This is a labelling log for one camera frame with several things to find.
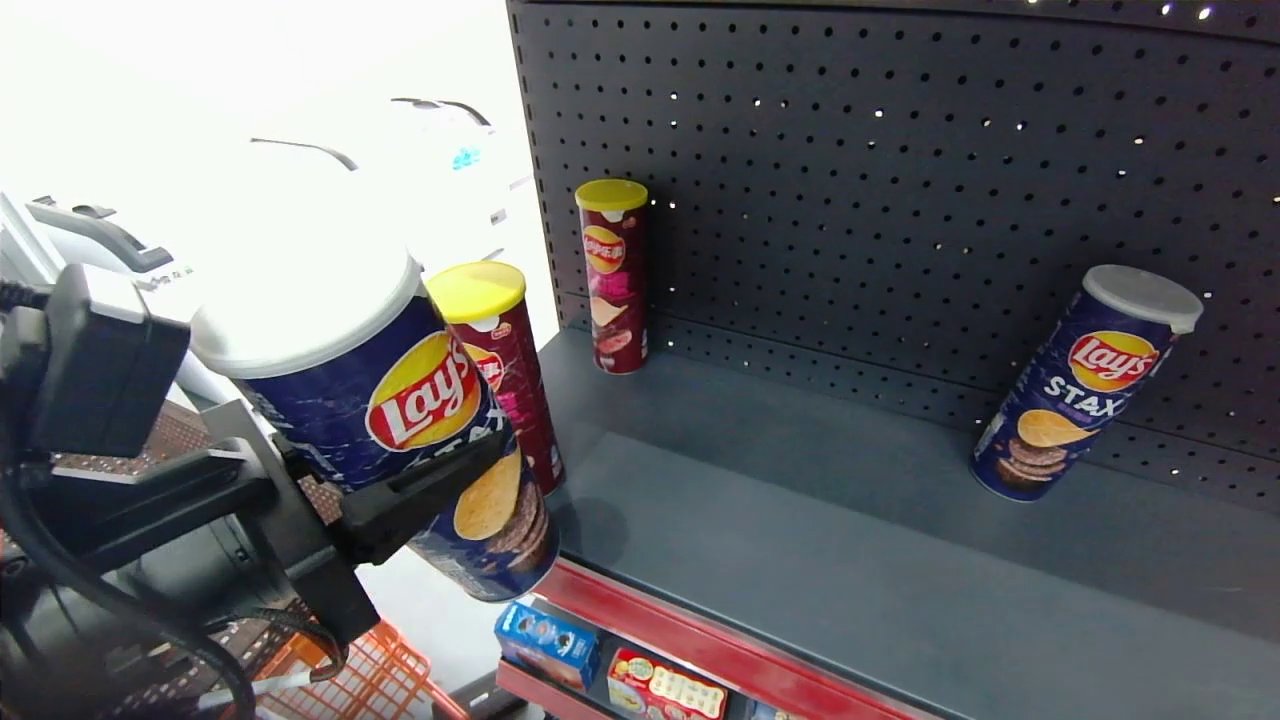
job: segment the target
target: white wall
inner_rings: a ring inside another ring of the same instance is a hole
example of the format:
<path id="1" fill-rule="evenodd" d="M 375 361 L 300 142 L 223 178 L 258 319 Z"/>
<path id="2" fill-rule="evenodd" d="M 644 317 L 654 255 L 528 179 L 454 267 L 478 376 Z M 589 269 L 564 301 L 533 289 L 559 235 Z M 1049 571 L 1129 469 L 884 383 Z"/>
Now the white wall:
<path id="1" fill-rule="evenodd" d="M 253 174 L 250 136 L 358 163 L 393 96 L 479 108 L 512 141 L 503 176 L 530 170 L 500 0 L 0 0 L 0 183 L 118 208 L 143 242 L 180 246 Z"/>

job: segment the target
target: lay's logo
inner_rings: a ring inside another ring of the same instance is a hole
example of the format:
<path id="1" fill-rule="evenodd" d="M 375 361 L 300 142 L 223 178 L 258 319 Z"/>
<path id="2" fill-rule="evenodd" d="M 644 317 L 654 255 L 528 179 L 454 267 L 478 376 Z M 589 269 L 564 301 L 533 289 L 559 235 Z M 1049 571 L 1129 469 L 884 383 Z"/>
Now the lay's logo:
<path id="1" fill-rule="evenodd" d="M 591 268 L 605 275 L 621 268 L 627 256 L 627 246 L 622 238 L 600 225 L 582 228 L 582 249 L 586 250 L 586 261 Z"/>
<path id="2" fill-rule="evenodd" d="M 483 386 L 462 343 L 435 332 L 410 348 L 374 388 L 365 427 L 387 450 L 403 452 L 465 430 Z"/>
<path id="3" fill-rule="evenodd" d="M 470 355 L 471 360 L 475 361 L 476 369 L 480 370 L 480 375 L 484 377 L 484 380 L 489 383 L 489 387 L 492 387 L 494 392 L 498 392 L 498 387 L 502 384 L 502 377 L 506 373 L 502 357 L 499 357 L 497 352 L 489 352 L 488 350 L 471 345 L 470 342 L 466 343 L 466 348 L 467 355 Z"/>
<path id="4" fill-rule="evenodd" d="M 1071 374 L 1089 389 L 1119 392 L 1140 380 L 1156 366 L 1160 351 L 1144 338 L 1098 331 L 1071 345 Z"/>

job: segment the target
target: chip can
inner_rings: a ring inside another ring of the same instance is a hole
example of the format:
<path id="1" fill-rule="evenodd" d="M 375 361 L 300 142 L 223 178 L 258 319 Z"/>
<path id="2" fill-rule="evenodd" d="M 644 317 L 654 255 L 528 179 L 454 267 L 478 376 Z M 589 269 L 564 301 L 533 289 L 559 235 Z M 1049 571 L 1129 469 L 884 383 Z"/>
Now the chip can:
<path id="1" fill-rule="evenodd" d="M 298 258 L 305 282 L 214 288 L 192 350 L 311 462 L 353 492 L 489 433 L 507 454 L 410 542 L 481 601 L 521 596 L 550 570 L 556 529 L 506 413 L 449 332 L 402 247 Z"/>
<path id="2" fill-rule="evenodd" d="M 1156 374 L 1178 337 L 1196 328 L 1203 309 L 1194 293 L 1160 275 L 1091 268 L 978 441 L 974 477 L 1009 500 L 1043 497 Z"/>
<path id="3" fill-rule="evenodd" d="M 575 199 L 582 222 L 595 365 L 605 373 L 634 373 L 649 355 L 645 332 L 649 190 L 628 179 L 604 178 L 579 187 Z"/>
<path id="4" fill-rule="evenodd" d="M 550 493 L 564 482 L 564 464 L 529 323 L 524 273 L 481 260 L 442 272 L 426 290 L 511 418 L 538 487 Z"/>

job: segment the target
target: shopping cart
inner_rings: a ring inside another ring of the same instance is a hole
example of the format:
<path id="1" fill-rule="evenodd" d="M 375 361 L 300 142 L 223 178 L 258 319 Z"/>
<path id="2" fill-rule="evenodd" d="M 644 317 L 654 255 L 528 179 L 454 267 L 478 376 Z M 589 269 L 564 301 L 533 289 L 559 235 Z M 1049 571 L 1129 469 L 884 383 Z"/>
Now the shopping cart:
<path id="1" fill-rule="evenodd" d="M 305 673 L 328 662 L 315 643 L 294 635 L 268 661 L 259 679 Z M 430 674 L 431 662 L 396 628 L 379 623 L 351 644 L 338 676 L 260 696 L 257 714 L 265 720 L 411 720 L 430 717 L 434 702 L 449 717 L 470 720 Z"/>

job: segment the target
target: snack box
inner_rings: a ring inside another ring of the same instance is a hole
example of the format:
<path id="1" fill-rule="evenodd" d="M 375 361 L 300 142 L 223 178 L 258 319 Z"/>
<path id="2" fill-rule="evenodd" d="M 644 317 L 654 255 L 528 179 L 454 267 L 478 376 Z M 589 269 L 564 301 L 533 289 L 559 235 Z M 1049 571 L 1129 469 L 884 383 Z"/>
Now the snack box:
<path id="1" fill-rule="evenodd" d="M 772 705 L 764 705 L 758 700 L 751 701 L 751 714 L 748 715 L 748 720 L 805 720 L 799 715 L 792 715 L 773 707 Z"/>
<path id="2" fill-rule="evenodd" d="M 669 661 L 621 648 L 609 662 L 609 702 L 648 720 L 721 720 L 728 691 Z"/>
<path id="3" fill-rule="evenodd" d="M 591 687 L 600 665 L 595 633 L 520 603 L 507 606 L 493 634 L 503 657 L 579 692 Z"/>

